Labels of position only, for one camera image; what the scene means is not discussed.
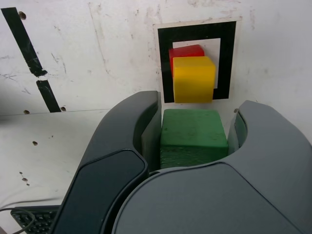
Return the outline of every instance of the scratched white wall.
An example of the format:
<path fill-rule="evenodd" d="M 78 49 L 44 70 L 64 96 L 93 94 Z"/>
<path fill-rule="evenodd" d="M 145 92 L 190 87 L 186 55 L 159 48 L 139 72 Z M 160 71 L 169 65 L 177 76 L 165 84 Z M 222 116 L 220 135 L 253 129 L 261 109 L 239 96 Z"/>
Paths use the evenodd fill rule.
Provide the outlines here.
<path fill-rule="evenodd" d="M 224 125 L 251 99 L 269 104 L 312 140 L 310 0 L 5 0 L 17 7 L 59 106 L 106 109 L 159 90 L 153 24 L 242 16 L 231 98 L 216 101 Z M 1 115 L 48 109 L 0 15 Z"/>

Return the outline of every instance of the black keyboard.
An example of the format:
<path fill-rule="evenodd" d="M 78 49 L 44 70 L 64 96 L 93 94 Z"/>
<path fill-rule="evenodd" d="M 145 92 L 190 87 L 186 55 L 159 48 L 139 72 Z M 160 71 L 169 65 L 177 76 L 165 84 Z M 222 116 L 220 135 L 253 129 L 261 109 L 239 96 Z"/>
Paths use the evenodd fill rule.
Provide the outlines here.
<path fill-rule="evenodd" d="M 59 206 L 28 206 L 16 207 L 32 213 L 36 220 L 25 232 L 27 234 L 48 234 L 54 218 L 59 210 Z M 11 215 L 22 227 L 26 227 L 31 222 L 31 217 L 23 211 L 11 211 Z"/>

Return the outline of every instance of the white table surface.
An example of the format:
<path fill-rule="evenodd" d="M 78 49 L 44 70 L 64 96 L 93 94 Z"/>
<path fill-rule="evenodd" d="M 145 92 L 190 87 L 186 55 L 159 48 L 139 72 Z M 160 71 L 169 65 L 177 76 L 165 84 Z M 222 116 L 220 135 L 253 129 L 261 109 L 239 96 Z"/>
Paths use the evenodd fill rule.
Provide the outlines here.
<path fill-rule="evenodd" d="M 108 111 L 0 117 L 0 207 L 61 204 L 92 134 Z M 0 213 L 0 227 L 8 234 L 20 229 L 9 211 Z"/>

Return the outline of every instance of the green block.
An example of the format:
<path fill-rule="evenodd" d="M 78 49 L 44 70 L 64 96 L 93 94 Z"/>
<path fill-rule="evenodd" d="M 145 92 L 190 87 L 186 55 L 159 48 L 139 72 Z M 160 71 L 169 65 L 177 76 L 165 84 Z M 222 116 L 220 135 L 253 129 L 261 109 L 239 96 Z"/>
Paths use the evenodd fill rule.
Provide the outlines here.
<path fill-rule="evenodd" d="M 227 154 L 228 142 L 217 111 L 164 111 L 160 140 L 162 169 L 209 163 Z"/>

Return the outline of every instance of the black square frame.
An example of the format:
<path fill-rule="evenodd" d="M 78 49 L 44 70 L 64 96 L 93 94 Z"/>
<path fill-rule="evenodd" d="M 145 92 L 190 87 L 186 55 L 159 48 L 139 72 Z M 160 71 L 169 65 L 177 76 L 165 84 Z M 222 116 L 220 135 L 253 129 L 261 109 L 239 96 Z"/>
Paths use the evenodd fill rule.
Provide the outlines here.
<path fill-rule="evenodd" d="M 174 102 L 169 49 L 173 42 L 220 38 L 218 85 L 213 99 L 229 98 L 236 21 L 158 28 L 161 75 L 165 103 Z"/>

